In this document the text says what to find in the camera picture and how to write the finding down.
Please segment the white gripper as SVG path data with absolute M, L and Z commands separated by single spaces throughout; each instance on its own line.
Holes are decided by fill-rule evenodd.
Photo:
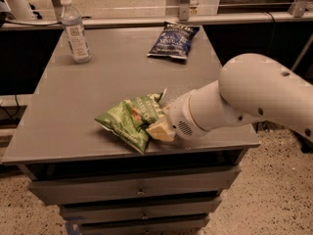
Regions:
M 146 129 L 148 134 L 160 141 L 172 142 L 177 134 L 180 138 L 191 140 L 202 137 L 206 132 L 194 121 L 190 101 L 194 91 L 178 97 L 168 106 L 167 117 L 161 117 Z

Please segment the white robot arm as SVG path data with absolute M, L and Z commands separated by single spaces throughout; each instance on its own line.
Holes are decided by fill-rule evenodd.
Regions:
M 221 128 L 267 120 L 313 141 L 313 85 L 277 61 L 241 54 L 216 81 L 192 90 L 163 109 L 147 131 L 156 140 L 191 140 Z

